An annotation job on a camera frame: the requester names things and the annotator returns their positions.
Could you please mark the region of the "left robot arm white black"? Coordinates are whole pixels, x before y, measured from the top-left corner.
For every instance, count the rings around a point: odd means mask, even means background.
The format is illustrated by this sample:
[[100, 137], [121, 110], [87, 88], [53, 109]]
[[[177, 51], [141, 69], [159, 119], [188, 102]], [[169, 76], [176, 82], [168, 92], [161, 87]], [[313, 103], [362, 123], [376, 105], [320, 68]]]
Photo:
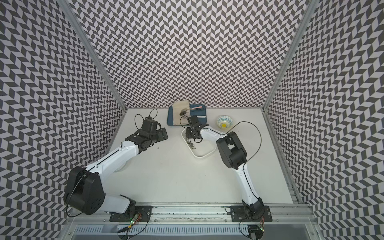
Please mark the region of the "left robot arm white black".
[[136, 202], [123, 195], [106, 194], [103, 184], [129, 160], [168, 138], [167, 130], [160, 123], [151, 117], [144, 118], [141, 128], [111, 153], [86, 167], [75, 167], [70, 171], [64, 195], [66, 207], [86, 215], [103, 211], [133, 218]]

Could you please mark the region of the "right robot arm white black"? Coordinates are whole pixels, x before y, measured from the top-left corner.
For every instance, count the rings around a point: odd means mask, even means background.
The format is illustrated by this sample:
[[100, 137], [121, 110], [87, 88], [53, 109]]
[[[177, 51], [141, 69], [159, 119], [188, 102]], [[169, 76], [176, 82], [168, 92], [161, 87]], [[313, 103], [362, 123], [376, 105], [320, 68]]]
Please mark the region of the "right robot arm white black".
[[250, 220], [260, 219], [265, 212], [265, 205], [252, 183], [247, 165], [248, 154], [238, 135], [233, 131], [224, 133], [208, 124], [202, 124], [197, 116], [190, 116], [187, 121], [189, 126], [185, 131], [186, 138], [216, 144], [224, 165], [236, 175], [245, 215]]

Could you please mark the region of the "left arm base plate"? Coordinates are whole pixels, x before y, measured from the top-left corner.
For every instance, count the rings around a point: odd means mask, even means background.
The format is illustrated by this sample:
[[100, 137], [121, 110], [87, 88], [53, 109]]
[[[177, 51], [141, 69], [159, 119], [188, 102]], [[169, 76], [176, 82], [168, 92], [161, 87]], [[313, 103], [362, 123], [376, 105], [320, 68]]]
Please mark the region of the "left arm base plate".
[[135, 208], [129, 208], [124, 214], [112, 213], [110, 216], [110, 222], [131, 222], [136, 214], [140, 214], [140, 222], [149, 222], [152, 215], [153, 206], [135, 206]]

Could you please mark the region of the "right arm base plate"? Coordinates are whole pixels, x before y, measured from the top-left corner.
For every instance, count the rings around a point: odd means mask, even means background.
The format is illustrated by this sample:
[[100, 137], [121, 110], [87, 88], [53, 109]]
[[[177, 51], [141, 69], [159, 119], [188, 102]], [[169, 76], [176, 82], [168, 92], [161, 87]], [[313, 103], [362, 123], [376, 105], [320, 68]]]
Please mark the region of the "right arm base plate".
[[273, 221], [269, 206], [263, 206], [257, 211], [249, 210], [245, 206], [230, 206], [230, 215], [232, 222], [260, 222], [265, 223]]

